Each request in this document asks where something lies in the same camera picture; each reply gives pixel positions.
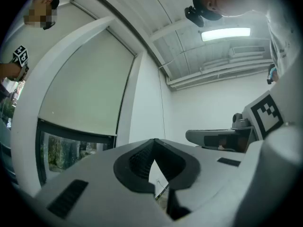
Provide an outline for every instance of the ceiling light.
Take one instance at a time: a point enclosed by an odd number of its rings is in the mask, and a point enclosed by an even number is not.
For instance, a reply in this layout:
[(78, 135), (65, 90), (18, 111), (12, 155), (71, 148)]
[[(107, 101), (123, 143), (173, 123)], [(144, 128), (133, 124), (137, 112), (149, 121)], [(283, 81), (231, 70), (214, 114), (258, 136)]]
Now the ceiling light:
[(250, 28), (223, 28), (206, 31), (201, 34), (202, 40), (209, 41), (227, 37), (250, 36)]

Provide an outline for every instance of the hand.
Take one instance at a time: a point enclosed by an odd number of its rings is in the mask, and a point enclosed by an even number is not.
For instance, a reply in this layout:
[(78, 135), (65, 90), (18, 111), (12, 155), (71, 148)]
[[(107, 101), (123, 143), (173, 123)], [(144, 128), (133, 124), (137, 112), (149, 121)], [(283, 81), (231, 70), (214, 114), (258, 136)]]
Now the hand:
[(21, 71), (21, 67), (13, 62), (0, 64), (0, 79), (16, 78)]

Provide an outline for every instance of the black vent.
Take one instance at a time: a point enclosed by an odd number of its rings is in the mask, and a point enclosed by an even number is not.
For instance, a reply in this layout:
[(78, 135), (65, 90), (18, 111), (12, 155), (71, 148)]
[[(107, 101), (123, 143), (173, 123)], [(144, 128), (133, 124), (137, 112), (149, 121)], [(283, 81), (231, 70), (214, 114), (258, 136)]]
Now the black vent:
[(231, 160), (231, 159), (227, 159), (227, 158), (223, 158), (223, 157), (221, 157), (219, 160), (217, 160), (217, 162), (221, 162), (221, 163), (231, 165), (231, 166), (236, 166), (236, 167), (238, 167), (241, 163), (240, 161)]
[(89, 183), (82, 180), (74, 180), (60, 195), (53, 201), (48, 210), (58, 217), (66, 218), (78, 198)]
[(233, 51), (235, 53), (265, 52), (265, 48), (263, 46), (248, 46), (248, 47), (234, 48)]

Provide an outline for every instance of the ceiling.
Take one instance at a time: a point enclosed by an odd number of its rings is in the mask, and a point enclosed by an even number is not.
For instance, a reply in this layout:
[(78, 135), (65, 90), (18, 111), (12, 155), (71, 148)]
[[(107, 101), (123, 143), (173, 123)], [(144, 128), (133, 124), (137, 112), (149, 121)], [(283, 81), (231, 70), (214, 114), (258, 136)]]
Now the ceiling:
[[(262, 14), (250, 12), (240, 17), (225, 18), (218, 21), (205, 20), (203, 28), (185, 18), (184, 8), (192, 0), (117, 0), (130, 10), (138, 27), (153, 41), (170, 71), (170, 80), (203, 70), (203, 64), (228, 58), (229, 49), (238, 46), (260, 45), (266, 52), (264, 59), (270, 59), (269, 32), (267, 19)], [(200, 32), (225, 27), (250, 27), (250, 37), (219, 39), (203, 42)]]

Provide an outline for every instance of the black slot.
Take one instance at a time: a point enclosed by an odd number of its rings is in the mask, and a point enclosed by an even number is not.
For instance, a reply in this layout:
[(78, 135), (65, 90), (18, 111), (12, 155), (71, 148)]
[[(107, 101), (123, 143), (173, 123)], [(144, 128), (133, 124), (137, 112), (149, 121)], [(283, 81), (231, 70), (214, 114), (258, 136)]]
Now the black slot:
[(47, 209), (58, 217), (66, 218), (88, 184), (82, 180), (74, 180)]
[(236, 161), (236, 160), (231, 160), (231, 159), (227, 159), (227, 158), (223, 158), (221, 157), (220, 159), (217, 160), (217, 162), (221, 162), (230, 166), (236, 166), (238, 167), (240, 165), (240, 161)]

